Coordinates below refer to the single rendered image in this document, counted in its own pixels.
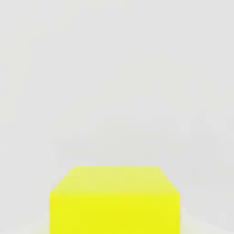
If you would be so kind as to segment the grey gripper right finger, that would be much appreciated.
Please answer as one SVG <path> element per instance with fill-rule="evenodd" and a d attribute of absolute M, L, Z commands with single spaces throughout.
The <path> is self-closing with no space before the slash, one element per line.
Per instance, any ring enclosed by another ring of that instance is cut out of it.
<path fill-rule="evenodd" d="M 232 214 L 209 206 L 182 204 L 181 234 L 232 234 Z"/>

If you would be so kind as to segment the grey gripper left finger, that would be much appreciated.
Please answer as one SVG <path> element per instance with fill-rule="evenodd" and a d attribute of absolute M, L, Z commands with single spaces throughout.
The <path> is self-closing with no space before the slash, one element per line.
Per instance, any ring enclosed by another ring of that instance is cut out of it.
<path fill-rule="evenodd" d="M 11 217 L 11 234 L 49 234 L 49 211 L 22 210 Z"/>

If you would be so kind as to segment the small yellow cube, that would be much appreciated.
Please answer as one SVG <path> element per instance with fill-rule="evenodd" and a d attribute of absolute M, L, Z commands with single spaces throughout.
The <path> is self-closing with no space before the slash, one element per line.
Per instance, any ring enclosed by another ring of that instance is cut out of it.
<path fill-rule="evenodd" d="M 49 234 L 180 232 L 180 194 L 158 167 L 74 167 L 49 195 Z"/>

